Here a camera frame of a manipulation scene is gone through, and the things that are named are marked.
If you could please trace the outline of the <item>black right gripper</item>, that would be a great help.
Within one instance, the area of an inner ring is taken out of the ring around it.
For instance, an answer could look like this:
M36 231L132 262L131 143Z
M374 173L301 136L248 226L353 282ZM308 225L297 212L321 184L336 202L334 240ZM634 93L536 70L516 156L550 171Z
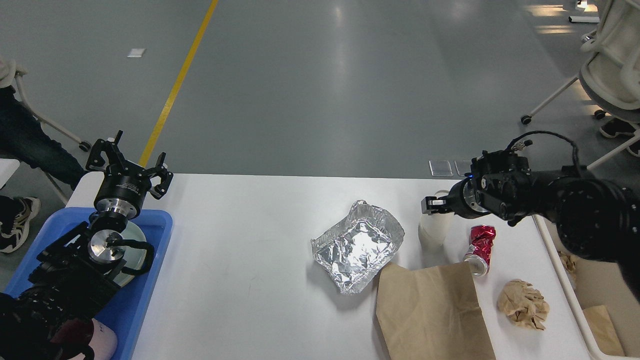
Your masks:
M477 202L470 178L456 183L447 196L425 196L421 200L421 209L423 215L454 213L464 219L477 219L490 213Z

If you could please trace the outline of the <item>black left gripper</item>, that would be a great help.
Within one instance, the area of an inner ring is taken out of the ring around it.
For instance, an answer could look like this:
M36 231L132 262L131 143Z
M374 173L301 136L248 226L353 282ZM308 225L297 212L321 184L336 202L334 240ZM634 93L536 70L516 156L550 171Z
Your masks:
M153 167L146 170L131 167L131 162L118 148L123 134L123 130L119 130L114 139L96 140L90 149L85 169L104 173L94 199L94 208L99 213L115 212L131 220L139 216L147 192L154 199L161 199L167 194L174 173L165 164L166 152L158 155ZM159 178L156 185L151 184L153 178Z

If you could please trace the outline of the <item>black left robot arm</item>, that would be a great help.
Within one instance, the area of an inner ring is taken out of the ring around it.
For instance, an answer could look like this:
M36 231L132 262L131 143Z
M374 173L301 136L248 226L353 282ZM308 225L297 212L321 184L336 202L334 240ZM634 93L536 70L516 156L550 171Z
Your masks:
M119 150L122 132L98 139L86 170L103 173L87 221L52 241L37 256L30 287L18 296L1 294L1 357L5 360L66 360L98 354L87 340L62 339L74 322L89 324L118 294L119 275L144 276L153 269L156 249L148 241L125 237L127 225L142 212L147 194L161 199L174 174L166 153L153 167L128 161Z

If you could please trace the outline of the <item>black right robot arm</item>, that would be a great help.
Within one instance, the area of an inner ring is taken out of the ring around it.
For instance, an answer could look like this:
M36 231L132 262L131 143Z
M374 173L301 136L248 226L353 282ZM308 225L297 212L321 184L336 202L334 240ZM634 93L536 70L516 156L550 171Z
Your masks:
M560 170L534 171L518 152L530 146L529 134L506 148L482 151L471 160L464 180L448 194L422 200L425 215L455 214L477 219L492 214L514 227L530 215L555 224L560 242L585 260L617 264L635 298L640 291L639 196L632 189L596 178L572 148L570 165Z

